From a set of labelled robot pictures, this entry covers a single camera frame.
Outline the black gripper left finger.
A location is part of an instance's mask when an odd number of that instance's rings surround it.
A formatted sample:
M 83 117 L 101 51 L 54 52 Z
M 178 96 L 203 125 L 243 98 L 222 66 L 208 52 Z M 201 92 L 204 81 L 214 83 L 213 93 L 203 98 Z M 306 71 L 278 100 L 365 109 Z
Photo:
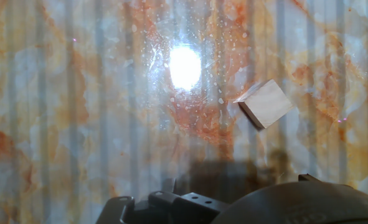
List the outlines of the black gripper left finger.
M 109 199 L 96 224 L 210 224 L 228 207 L 227 203 L 193 192 L 176 195 L 157 191 L 140 202 L 129 196 Z

